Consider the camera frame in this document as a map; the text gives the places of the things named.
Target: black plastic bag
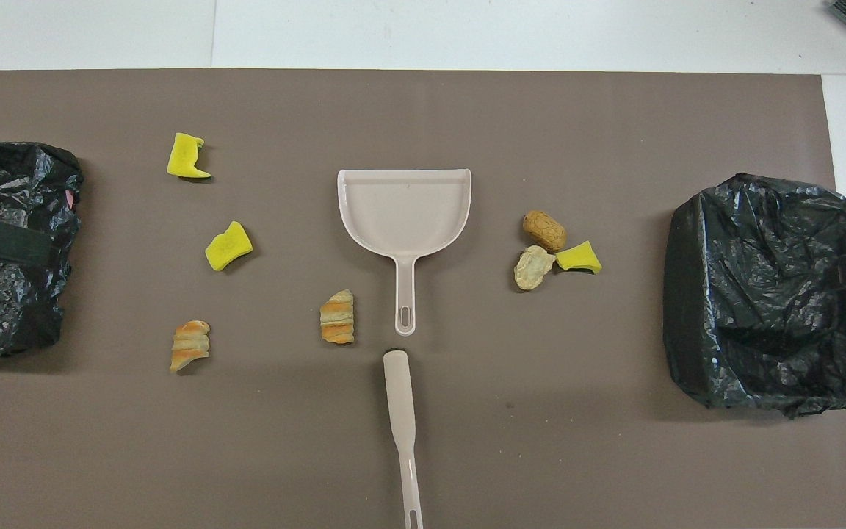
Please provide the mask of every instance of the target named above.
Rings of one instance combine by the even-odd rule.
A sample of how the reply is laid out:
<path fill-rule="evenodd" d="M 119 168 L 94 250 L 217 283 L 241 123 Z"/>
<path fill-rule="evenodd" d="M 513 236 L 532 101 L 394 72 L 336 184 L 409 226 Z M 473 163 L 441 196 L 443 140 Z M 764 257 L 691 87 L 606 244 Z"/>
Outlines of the black plastic bag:
<path fill-rule="evenodd" d="M 846 198 L 741 173 L 692 197 L 665 254 L 671 378 L 708 408 L 846 408 Z"/>
<path fill-rule="evenodd" d="M 68 151 L 0 143 L 0 357 L 60 338 L 83 181 Z"/>

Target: white table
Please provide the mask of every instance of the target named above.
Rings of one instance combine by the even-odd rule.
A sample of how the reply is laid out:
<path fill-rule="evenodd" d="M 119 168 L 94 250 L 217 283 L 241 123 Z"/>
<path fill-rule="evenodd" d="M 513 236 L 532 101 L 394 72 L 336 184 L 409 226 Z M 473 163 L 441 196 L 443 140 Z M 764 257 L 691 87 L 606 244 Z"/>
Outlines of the white table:
<path fill-rule="evenodd" d="M 0 0 L 0 69 L 822 74 L 846 195 L 846 27 L 822 0 Z"/>

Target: dustpan handle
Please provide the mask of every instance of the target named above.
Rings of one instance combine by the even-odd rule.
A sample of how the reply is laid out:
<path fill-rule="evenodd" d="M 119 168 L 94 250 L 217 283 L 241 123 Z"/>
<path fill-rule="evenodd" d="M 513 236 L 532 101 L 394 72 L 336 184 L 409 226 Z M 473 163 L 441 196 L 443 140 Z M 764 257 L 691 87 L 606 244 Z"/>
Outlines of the dustpan handle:
<path fill-rule="evenodd" d="M 397 311 L 394 327 L 400 336 L 416 330 L 416 292 L 413 291 L 413 265 L 416 259 L 394 259 L 397 264 Z"/>

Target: trash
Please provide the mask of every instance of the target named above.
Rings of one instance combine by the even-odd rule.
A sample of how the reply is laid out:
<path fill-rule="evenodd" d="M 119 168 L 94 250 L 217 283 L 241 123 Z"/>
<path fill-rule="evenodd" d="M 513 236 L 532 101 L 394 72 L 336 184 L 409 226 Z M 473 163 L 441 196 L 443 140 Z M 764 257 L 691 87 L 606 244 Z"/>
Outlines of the trash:
<path fill-rule="evenodd" d="M 665 254 L 671 378 L 708 408 L 846 408 L 846 198 L 740 173 L 675 211 Z"/>
<path fill-rule="evenodd" d="M 557 264 L 564 270 L 574 270 L 578 268 L 589 270 L 594 274 L 598 274 L 602 271 L 602 265 L 596 257 L 596 252 L 593 251 L 590 241 L 581 245 L 575 245 L 575 247 L 570 248 L 570 250 L 557 252 L 555 257 L 557 257 Z"/>
<path fill-rule="evenodd" d="M 250 243 L 250 238 L 244 231 L 244 226 L 241 226 L 241 223 L 237 221 L 233 221 L 228 226 L 227 231 L 217 235 L 208 245 L 208 248 L 205 248 L 204 255 L 208 258 L 211 268 L 220 272 L 231 261 L 251 251 L 253 251 L 253 244 Z"/>
<path fill-rule="evenodd" d="M 200 137 L 184 133 L 175 133 L 175 144 L 168 157 L 168 174 L 184 178 L 211 178 L 211 174 L 198 170 L 198 151 L 204 147 Z"/>
<path fill-rule="evenodd" d="M 172 364 L 169 373 L 191 364 L 194 359 L 208 358 L 208 332 L 211 327 L 203 321 L 193 320 L 175 329 L 172 338 Z"/>
<path fill-rule="evenodd" d="M 319 308 L 322 339 L 332 344 L 355 341 L 355 296 L 352 291 L 338 291 Z"/>
<path fill-rule="evenodd" d="M 529 211 L 521 227 L 547 251 L 561 251 L 567 244 L 567 230 L 543 211 Z"/>
<path fill-rule="evenodd" d="M 0 357 L 60 338 L 84 175 L 73 154 L 0 143 Z"/>
<path fill-rule="evenodd" d="M 543 282 L 543 277 L 554 267 L 553 255 L 538 245 L 530 245 L 523 252 L 514 267 L 514 282 L 521 290 L 534 290 Z"/>

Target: white dustpan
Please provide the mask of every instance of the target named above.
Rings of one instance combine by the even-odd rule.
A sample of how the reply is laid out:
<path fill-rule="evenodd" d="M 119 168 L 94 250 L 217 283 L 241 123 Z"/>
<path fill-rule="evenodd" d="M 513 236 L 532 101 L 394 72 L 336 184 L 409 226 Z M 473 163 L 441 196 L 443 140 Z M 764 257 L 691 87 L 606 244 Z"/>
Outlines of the white dustpan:
<path fill-rule="evenodd" d="M 397 334 L 416 329 L 413 265 L 459 237 L 471 198 L 469 170 L 339 171 L 339 210 L 348 234 L 397 266 Z"/>

